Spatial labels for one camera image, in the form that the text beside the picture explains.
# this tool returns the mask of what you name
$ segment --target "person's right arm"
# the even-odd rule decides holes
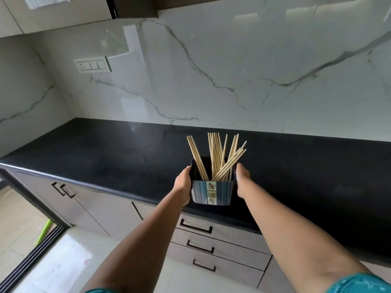
[[[328,233],[294,212],[236,168],[238,195],[296,292],[325,293],[336,281],[370,271]]]

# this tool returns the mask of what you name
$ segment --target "blue striped container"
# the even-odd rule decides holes
[[[201,157],[209,179],[212,178],[212,163],[210,157]],[[232,181],[212,182],[202,181],[194,159],[192,159],[190,178],[192,180],[192,199],[195,203],[215,206],[229,206],[233,189],[236,186],[236,165],[233,167]]]

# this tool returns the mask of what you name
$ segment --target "forearm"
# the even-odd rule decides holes
[[[83,291],[110,288],[152,293],[183,207],[178,191],[171,191],[154,212],[132,231],[101,264]]]
[[[369,271],[329,234],[250,179],[241,187],[271,252],[297,292],[325,292],[343,276]]]

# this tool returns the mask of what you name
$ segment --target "light switch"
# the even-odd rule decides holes
[[[84,62],[84,70],[91,70],[90,62]]]
[[[97,62],[95,60],[90,62],[90,65],[91,65],[91,69],[93,69],[93,70],[99,69],[98,64],[97,64]]]
[[[75,58],[74,62],[80,73],[111,72],[106,57]]]
[[[105,66],[103,60],[98,60],[97,63],[98,63],[98,67],[99,67],[101,70],[106,68],[106,66]]]

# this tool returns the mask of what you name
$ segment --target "kitchen counter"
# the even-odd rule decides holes
[[[0,159],[0,167],[158,204],[207,132],[247,140],[241,162],[255,182],[357,255],[391,263],[391,143],[75,118]],[[184,211],[260,232],[244,201],[190,202]]]

